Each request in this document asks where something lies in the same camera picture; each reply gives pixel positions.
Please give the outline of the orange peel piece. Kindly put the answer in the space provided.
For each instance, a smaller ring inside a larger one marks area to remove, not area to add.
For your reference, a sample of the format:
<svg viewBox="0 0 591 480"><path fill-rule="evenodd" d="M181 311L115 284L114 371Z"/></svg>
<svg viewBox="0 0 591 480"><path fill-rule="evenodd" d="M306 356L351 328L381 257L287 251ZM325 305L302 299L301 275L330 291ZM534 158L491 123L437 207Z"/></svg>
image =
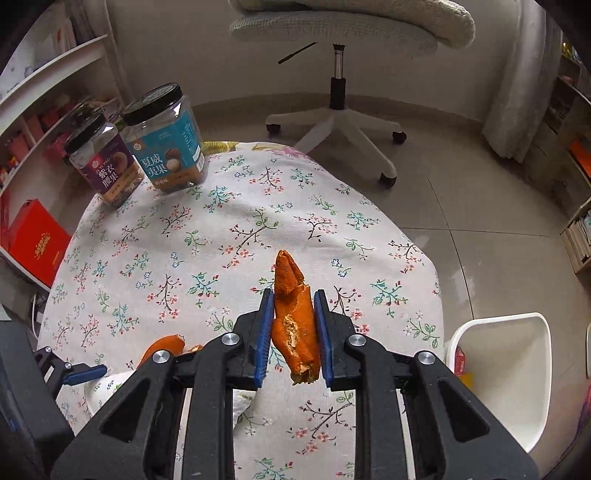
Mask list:
<svg viewBox="0 0 591 480"><path fill-rule="evenodd" d="M297 263L280 250L274 263L273 305L276 318L271 340L290 368L294 384L311 384L321 372L320 342L315 329L311 288L304 282Z"/></svg>
<svg viewBox="0 0 591 480"><path fill-rule="evenodd" d="M145 350L145 352L143 353L143 355L138 363L138 367L140 367L145 362L147 362L152 357L152 355L159 350L166 350L170 354L172 354L174 356L178 356L181 354L197 352L197 351L201 350L203 347L204 346L202 346L200 344L186 346L185 339L183 336L178 335L178 334L167 335L167 336L164 336L164 337L161 337L161 338L155 340Z"/></svg>

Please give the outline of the red snack bag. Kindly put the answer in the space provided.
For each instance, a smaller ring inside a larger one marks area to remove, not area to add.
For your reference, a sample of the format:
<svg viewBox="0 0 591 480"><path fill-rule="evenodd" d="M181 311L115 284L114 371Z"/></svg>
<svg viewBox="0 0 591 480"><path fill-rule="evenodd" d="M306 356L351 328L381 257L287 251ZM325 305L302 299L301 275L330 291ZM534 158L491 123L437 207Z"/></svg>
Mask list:
<svg viewBox="0 0 591 480"><path fill-rule="evenodd" d="M458 346L455 350L454 360L455 375L461 377L465 373L466 369L466 355L460 346Z"/></svg>

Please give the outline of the white trash bin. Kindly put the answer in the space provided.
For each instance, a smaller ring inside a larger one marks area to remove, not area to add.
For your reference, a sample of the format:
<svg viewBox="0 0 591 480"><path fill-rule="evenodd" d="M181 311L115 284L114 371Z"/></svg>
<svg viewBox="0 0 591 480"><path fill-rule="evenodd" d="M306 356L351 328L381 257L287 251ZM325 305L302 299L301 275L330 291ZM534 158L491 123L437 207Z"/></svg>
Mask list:
<svg viewBox="0 0 591 480"><path fill-rule="evenodd" d="M546 318L524 313L474 319L445 345L445 363L456 368L456 351L466 356L470 390L526 452L546 427L552 390L552 342Z"/></svg>

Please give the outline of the crumpled white tissue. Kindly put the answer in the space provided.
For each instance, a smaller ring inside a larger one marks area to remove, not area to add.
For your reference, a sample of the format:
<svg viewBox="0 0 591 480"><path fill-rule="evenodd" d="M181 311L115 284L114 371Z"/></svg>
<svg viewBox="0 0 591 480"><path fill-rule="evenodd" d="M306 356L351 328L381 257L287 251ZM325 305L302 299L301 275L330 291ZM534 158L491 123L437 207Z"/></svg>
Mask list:
<svg viewBox="0 0 591 480"><path fill-rule="evenodd" d="M133 375L134 371L111 374L98 380L84 384L84 398L91 416L94 416L100 408L114 395L114 393ZM232 393L232 426L238 423L240 415L245 413L256 393L246 390L235 390Z"/></svg>

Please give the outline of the red gift box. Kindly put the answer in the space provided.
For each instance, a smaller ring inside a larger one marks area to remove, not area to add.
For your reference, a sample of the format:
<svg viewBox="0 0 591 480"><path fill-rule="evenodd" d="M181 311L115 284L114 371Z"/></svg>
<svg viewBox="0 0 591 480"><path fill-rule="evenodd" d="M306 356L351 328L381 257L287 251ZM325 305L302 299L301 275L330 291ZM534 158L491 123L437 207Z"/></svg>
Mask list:
<svg viewBox="0 0 591 480"><path fill-rule="evenodd" d="M8 253L38 281L51 287L71 236L38 199L26 201L8 229Z"/></svg>

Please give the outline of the floral tablecloth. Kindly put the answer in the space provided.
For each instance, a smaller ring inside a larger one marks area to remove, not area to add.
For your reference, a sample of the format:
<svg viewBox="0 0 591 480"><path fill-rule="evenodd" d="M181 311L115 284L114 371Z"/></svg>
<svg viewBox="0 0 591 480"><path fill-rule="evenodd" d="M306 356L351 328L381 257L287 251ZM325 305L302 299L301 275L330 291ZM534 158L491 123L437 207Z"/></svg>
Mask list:
<svg viewBox="0 0 591 480"><path fill-rule="evenodd" d="M49 294L39 342L62 359L134 370L157 339L226 333L273 286L286 250L329 309L388 350L441 353L434 263L363 194L293 148L224 143L204 183L171 194L143 182L118 209L94 199ZM84 385L57 400L74 431Z"/></svg>

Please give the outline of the purple label nut jar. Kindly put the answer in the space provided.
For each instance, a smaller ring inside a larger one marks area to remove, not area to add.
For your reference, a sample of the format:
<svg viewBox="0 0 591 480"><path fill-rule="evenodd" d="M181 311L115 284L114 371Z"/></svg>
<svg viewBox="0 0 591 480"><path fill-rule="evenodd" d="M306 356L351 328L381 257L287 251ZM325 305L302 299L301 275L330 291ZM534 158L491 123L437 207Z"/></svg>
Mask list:
<svg viewBox="0 0 591 480"><path fill-rule="evenodd" d="M144 179L117 127L100 112L93 113L71 133L64 151L101 200L115 209Z"/></svg>

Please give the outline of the wooden desk shelf unit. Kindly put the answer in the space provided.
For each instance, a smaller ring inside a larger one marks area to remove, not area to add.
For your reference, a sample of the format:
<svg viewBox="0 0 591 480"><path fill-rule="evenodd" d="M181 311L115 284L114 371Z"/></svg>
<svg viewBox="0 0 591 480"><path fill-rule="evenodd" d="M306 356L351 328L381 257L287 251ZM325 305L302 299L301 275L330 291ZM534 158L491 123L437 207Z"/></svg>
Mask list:
<svg viewBox="0 0 591 480"><path fill-rule="evenodd" d="M546 111L525 159L535 186L568 217L559 231L575 273L590 268L590 77L561 41Z"/></svg>

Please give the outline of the teal label nut jar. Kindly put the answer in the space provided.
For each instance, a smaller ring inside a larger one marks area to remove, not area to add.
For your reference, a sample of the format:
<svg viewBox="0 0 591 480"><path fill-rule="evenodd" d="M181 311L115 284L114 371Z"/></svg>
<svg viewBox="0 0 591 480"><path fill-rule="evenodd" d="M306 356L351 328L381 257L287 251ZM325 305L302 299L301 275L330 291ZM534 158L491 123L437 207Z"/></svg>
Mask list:
<svg viewBox="0 0 591 480"><path fill-rule="evenodd" d="M156 87L121 112L121 132L152 186L164 193L200 184L207 162L190 101L177 83Z"/></svg>

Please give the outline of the right lace curtain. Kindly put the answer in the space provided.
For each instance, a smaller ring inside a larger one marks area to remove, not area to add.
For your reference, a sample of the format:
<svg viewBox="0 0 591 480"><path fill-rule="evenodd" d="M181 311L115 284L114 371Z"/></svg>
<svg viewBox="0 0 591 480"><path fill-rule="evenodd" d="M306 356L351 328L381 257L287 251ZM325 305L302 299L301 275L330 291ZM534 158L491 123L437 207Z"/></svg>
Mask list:
<svg viewBox="0 0 591 480"><path fill-rule="evenodd" d="M523 162L558 76L562 30L536 1L521 1L518 27L483 135L501 158Z"/></svg>

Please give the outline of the white bookshelf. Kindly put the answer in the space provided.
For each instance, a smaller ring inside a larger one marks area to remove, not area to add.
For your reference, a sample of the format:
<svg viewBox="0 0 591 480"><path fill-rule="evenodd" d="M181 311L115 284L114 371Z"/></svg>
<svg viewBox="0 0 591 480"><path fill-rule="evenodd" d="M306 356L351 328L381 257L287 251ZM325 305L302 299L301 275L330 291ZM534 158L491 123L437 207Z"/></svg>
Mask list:
<svg viewBox="0 0 591 480"><path fill-rule="evenodd" d="M71 236L94 192L63 146L85 113L110 115L131 94L104 1L55 1L1 76L1 259L50 291L8 253L8 229L38 199Z"/></svg>

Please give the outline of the grey white office chair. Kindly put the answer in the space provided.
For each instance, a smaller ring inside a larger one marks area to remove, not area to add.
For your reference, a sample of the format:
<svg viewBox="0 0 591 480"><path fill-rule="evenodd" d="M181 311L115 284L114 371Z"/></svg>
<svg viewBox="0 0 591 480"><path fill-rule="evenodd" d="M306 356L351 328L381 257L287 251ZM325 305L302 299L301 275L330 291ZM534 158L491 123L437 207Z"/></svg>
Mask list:
<svg viewBox="0 0 591 480"><path fill-rule="evenodd" d="M308 126L307 134L295 144L304 154L321 145L332 132L339 130L366 159L383 165L379 182L390 189L396 184L398 172L390 160L365 134L367 130L390 133L394 144L402 145L407 134L402 126L346 107L345 51L358 43L392 46L394 52L407 57L422 57L437 51L437 38L410 23L363 14L327 11L280 11L240 13L230 31L242 42L308 41L308 47L330 43L334 50L334 72L329 86L329 106L312 110L271 114L266 118L266 131L280 134L283 126Z"/></svg>

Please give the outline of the cream fleece blanket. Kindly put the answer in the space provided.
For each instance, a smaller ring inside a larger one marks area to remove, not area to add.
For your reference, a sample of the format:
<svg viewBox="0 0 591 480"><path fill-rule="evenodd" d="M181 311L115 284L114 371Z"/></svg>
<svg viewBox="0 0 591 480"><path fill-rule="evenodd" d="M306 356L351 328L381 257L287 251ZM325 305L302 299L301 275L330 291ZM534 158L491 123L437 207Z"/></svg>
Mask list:
<svg viewBox="0 0 591 480"><path fill-rule="evenodd" d="M311 10L387 18L421 27L454 49L469 46L476 35L475 22L470 12L462 5L447 0L230 1L229 4L245 14Z"/></svg>

